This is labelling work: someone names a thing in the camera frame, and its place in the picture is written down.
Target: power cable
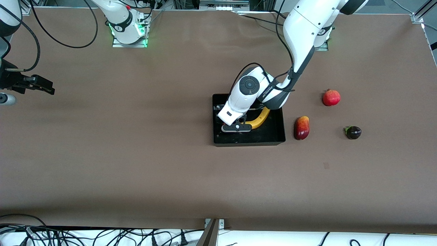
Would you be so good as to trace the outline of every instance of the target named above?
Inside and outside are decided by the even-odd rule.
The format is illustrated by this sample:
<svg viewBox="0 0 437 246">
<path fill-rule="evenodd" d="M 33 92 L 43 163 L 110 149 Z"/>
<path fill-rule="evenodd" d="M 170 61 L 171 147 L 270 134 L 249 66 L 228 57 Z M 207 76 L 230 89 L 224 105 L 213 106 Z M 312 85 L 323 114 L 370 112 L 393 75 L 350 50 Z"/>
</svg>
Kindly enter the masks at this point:
<svg viewBox="0 0 437 246">
<path fill-rule="evenodd" d="M 283 15 L 281 12 L 279 12 L 279 11 L 277 11 L 277 10 L 272 9 L 272 10 L 270 10 L 269 12 L 277 13 L 278 15 L 280 15 L 280 16 L 281 16 L 282 18 L 284 18 L 284 19 L 287 18 L 287 16 Z"/>
<path fill-rule="evenodd" d="M 282 4 L 281 4 L 281 7 L 279 8 L 279 12 L 281 12 L 281 10 L 282 10 L 282 6 L 284 5 L 284 3 L 285 3 L 285 0 L 282 0 Z M 293 56 L 291 55 L 290 49 L 288 48 L 287 44 L 282 40 L 282 38 L 281 38 L 281 36 L 279 35 L 279 32 L 278 32 L 278 30 L 277 30 L 277 26 L 278 26 L 277 22 L 278 22 L 278 19 L 279 19 L 279 15 L 276 16 L 276 24 L 275 24 L 276 35 L 277 35 L 277 37 L 279 38 L 279 40 L 281 41 L 281 43 L 284 45 L 284 47 L 286 48 L 286 50 L 287 50 L 287 52 L 288 52 L 288 55 L 290 56 L 291 67 L 293 67 L 293 65 L 294 65 L 294 61 L 293 61 Z"/>
<path fill-rule="evenodd" d="M 4 215 L 0 215 L 0 218 L 9 217 L 9 216 L 24 216 L 24 217 L 34 218 L 34 219 L 38 220 L 43 226 L 47 226 L 44 223 L 44 221 L 42 221 L 42 219 L 40 219 L 36 216 L 30 215 L 30 214 L 4 214 Z"/>
<path fill-rule="evenodd" d="M 32 69 L 34 69 L 36 67 L 36 65 L 38 65 L 39 62 L 39 57 L 41 55 L 41 48 L 39 47 L 39 41 L 38 38 L 36 37 L 35 33 L 32 31 L 32 29 L 30 29 L 30 27 L 28 27 L 26 25 L 26 23 L 24 23 L 20 18 L 18 18 L 16 15 L 14 15 L 11 11 L 9 11 L 9 9 L 7 9 L 5 6 L 0 4 L 0 8 L 3 9 L 4 11 L 6 11 L 6 13 L 8 13 L 10 16 L 14 17 L 14 19 L 16 19 L 17 21 L 19 21 L 28 31 L 29 33 L 32 35 L 32 37 L 35 39 L 35 43 L 36 43 L 36 59 L 35 62 L 33 63 L 33 65 L 30 68 L 27 69 L 21 69 L 22 72 L 27 72 L 30 71 Z"/>
<path fill-rule="evenodd" d="M 93 9 L 91 8 L 91 6 L 88 4 L 88 2 L 86 1 L 86 0 L 83 0 L 84 2 L 85 2 L 85 4 L 88 6 L 88 8 L 90 9 L 90 11 L 91 11 L 91 13 L 93 14 L 93 17 L 94 17 L 94 21 L 96 22 L 96 32 L 95 32 L 95 34 L 94 34 L 94 37 L 93 37 L 93 40 L 91 40 L 91 42 L 89 42 L 88 44 L 85 44 L 85 45 L 83 45 L 83 46 L 71 46 L 71 45 L 68 45 L 68 44 L 65 44 L 65 43 L 63 43 L 63 42 L 61 42 L 61 41 L 59 41 L 59 40 L 57 40 L 55 37 L 53 37 L 45 28 L 44 28 L 44 26 L 41 24 L 41 22 L 40 22 L 40 20 L 39 20 L 39 18 L 38 18 L 38 15 L 36 14 L 36 11 L 35 11 L 35 8 L 34 8 L 34 6 L 33 6 L 33 3 L 32 3 L 32 1 L 29 1 L 30 2 L 30 6 L 31 6 L 31 8 L 32 8 L 32 12 L 33 12 L 33 14 L 35 15 L 35 19 L 36 19 L 36 21 L 38 22 L 38 25 L 42 28 L 42 30 L 51 38 L 51 39 L 53 39 L 54 41 L 56 41 L 58 44 L 60 44 L 60 45 L 63 45 L 63 46 L 66 46 L 66 47 L 69 47 L 69 48 L 73 48 L 73 49 L 81 49 L 81 48 L 85 48 L 85 47 L 88 47 L 88 46 L 90 46 L 95 40 L 96 40 L 96 38 L 97 38 L 97 33 L 98 33 L 98 30 L 99 30 L 99 24 L 98 24 L 98 22 L 97 22 L 97 18 L 96 18 L 96 14 L 94 13 L 94 11 L 93 11 Z"/>
<path fill-rule="evenodd" d="M 199 231 L 204 231 L 204 230 L 203 230 L 203 229 L 199 229 L 199 230 L 191 230 L 191 231 L 188 231 L 188 232 L 184 232 L 184 234 L 187 234 L 187 233 L 190 233 L 190 232 L 199 232 Z M 176 235 L 176 236 L 174 236 L 174 237 L 172 237 L 172 238 L 170 238 L 170 239 L 167 240 L 165 243 L 161 244 L 161 246 L 166 245 L 168 242 L 172 242 L 173 239 L 175 239 L 175 238 L 177 238 L 177 237 L 179 237 L 179 236 L 181 236 L 181 235 L 182 235 L 182 233 L 181 233 L 181 234 L 178 234 L 178 235 Z"/>
<path fill-rule="evenodd" d="M 325 243 L 325 240 L 326 240 L 326 238 L 327 238 L 327 236 L 330 234 L 330 232 L 327 232 L 324 236 L 323 236 L 323 239 L 322 239 L 322 241 L 321 241 L 321 243 L 319 244 L 319 246 L 323 246 L 323 244 Z"/>
<path fill-rule="evenodd" d="M 350 241 L 349 241 L 349 246 L 353 246 L 353 242 L 356 242 L 357 244 L 358 244 L 358 246 L 361 246 L 361 244 L 360 244 L 360 242 L 358 242 L 357 240 L 355 240 L 355 239 L 351 239 Z"/>
<path fill-rule="evenodd" d="M 245 15 L 245 14 L 243 14 L 242 16 L 247 17 L 247 18 L 251 18 L 251 19 L 254 19 L 254 20 L 259 20 L 259 21 L 264 21 L 264 22 L 267 22 L 267 23 L 276 24 L 276 23 L 273 22 L 273 21 L 267 21 L 267 20 L 263 20 L 263 19 L 256 18 L 256 17 L 248 16 L 248 15 Z"/>
<path fill-rule="evenodd" d="M 3 59 L 5 56 L 7 56 L 9 54 L 10 51 L 10 43 L 9 41 L 5 38 L 5 37 L 1 37 L 3 39 L 3 41 L 7 44 L 7 49 L 4 52 L 4 54 L 0 57 L 1 59 Z"/>
<path fill-rule="evenodd" d="M 406 7 L 402 6 L 400 3 L 398 3 L 396 0 L 391 0 L 392 2 L 394 2 L 395 4 L 397 4 L 399 7 L 401 7 L 403 10 L 409 12 L 410 14 L 414 14 L 414 12 L 412 12 L 411 10 L 407 9 Z M 431 29 L 433 29 L 434 31 L 437 31 L 437 28 L 433 27 L 432 25 L 423 23 L 424 26 L 427 26 Z"/>
<path fill-rule="evenodd" d="M 384 240 L 382 241 L 382 246 L 385 246 L 385 242 L 387 241 L 388 236 L 390 236 L 390 233 L 387 233 L 387 235 L 385 235 Z"/>
</svg>

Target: metal bracket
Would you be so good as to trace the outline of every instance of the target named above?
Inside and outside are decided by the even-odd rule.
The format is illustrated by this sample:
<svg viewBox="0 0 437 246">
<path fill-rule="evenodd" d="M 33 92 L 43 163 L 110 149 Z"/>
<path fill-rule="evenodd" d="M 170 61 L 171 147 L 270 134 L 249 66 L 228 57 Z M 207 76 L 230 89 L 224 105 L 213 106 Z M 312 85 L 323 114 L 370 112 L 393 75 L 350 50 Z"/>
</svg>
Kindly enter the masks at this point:
<svg viewBox="0 0 437 246">
<path fill-rule="evenodd" d="M 325 41 L 320 47 L 315 47 L 315 51 L 329 51 L 328 42 Z"/>
<path fill-rule="evenodd" d="M 416 10 L 412 16 L 411 21 L 415 24 L 422 23 L 423 17 L 430 13 L 431 10 L 437 6 L 437 0 L 428 0 L 426 1 L 418 10 Z"/>
<path fill-rule="evenodd" d="M 223 219 L 205 219 L 206 229 L 197 242 L 196 246 L 216 246 L 219 230 L 224 229 L 225 220 Z"/>
</svg>

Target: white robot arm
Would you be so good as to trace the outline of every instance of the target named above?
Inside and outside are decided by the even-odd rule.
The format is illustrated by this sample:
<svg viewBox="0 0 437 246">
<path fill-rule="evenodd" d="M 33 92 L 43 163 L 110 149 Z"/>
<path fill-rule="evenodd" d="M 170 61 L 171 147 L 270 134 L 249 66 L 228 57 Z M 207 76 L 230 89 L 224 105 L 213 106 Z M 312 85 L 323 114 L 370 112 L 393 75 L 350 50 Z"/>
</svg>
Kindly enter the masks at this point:
<svg viewBox="0 0 437 246">
<path fill-rule="evenodd" d="M 0 0 L 0 4 L 6 7 L 15 16 L 22 19 L 20 0 Z M 20 22 L 0 8 L 0 37 L 12 35 L 20 27 Z"/>
<path fill-rule="evenodd" d="M 246 114 L 258 99 L 268 109 L 281 108 L 312 58 L 315 45 L 329 37 L 332 24 L 341 12 L 353 14 L 368 0 L 300 0 L 284 22 L 285 41 L 293 57 L 286 79 L 279 83 L 261 67 L 248 68 L 233 87 L 218 116 L 227 125 Z"/>
<path fill-rule="evenodd" d="M 145 35 L 144 14 L 116 0 L 91 0 L 108 19 L 114 37 L 124 44 L 136 42 Z"/>
</svg>

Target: metal frame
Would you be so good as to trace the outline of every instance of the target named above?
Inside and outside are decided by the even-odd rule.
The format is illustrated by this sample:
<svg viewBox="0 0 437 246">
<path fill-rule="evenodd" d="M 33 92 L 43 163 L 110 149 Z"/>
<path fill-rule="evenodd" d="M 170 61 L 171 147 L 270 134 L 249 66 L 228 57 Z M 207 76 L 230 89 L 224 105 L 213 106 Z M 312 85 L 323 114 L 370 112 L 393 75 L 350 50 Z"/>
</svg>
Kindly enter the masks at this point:
<svg viewBox="0 0 437 246">
<path fill-rule="evenodd" d="M 30 15 L 30 1 L 33 2 L 34 6 L 44 6 L 47 0 L 20 0 L 21 12 L 23 15 Z"/>
<path fill-rule="evenodd" d="M 216 246 L 219 230 L 224 229 L 225 221 L 223 219 L 205 219 L 205 225 L 206 229 L 196 246 Z"/>
<path fill-rule="evenodd" d="M 437 0 L 428 0 L 412 15 L 413 22 L 423 22 L 422 18 L 429 13 L 435 6 L 437 6 Z"/>
<path fill-rule="evenodd" d="M 199 10 L 249 11 L 249 0 L 200 0 Z"/>
</svg>

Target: table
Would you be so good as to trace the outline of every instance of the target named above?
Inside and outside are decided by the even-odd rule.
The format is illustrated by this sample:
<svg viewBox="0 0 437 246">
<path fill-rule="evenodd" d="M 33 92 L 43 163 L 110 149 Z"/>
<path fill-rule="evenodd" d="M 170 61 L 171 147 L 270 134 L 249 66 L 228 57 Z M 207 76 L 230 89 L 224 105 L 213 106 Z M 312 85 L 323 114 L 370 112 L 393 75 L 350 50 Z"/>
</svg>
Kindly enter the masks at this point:
<svg viewBox="0 0 437 246">
<path fill-rule="evenodd" d="M 58 39 L 94 34 L 87 9 L 38 9 Z M 111 48 L 105 18 L 85 49 L 63 47 L 33 17 L 41 43 L 30 74 L 56 93 L 17 95 L 1 107 L 0 211 L 52 225 L 436 232 L 437 70 L 408 15 L 341 15 L 328 52 L 316 52 L 283 107 L 287 141 L 217 148 L 211 96 L 240 69 L 279 74 L 289 58 L 274 26 L 227 11 L 165 11 L 144 49 Z M 260 15 L 273 20 L 272 14 Z M 36 54 L 20 28 L 7 60 Z M 341 102 L 322 105 L 328 88 Z M 304 141 L 294 120 L 310 119 Z M 342 129 L 357 125 L 360 139 Z"/>
</svg>

